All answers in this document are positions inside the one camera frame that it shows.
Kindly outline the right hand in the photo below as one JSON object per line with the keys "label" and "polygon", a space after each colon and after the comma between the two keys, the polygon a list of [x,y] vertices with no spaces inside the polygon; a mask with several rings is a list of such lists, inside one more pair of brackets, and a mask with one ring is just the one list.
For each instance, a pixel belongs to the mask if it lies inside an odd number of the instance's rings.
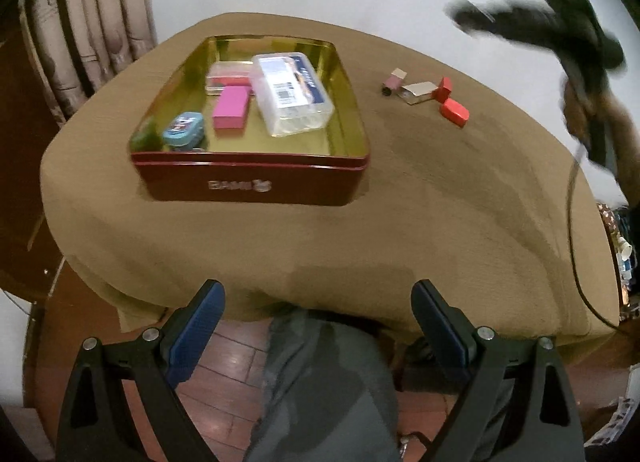
{"label": "right hand", "polygon": [[589,151],[611,150],[615,179],[631,208],[639,205],[639,131],[618,98],[606,88],[580,99],[566,80],[563,114],[568,132]]}

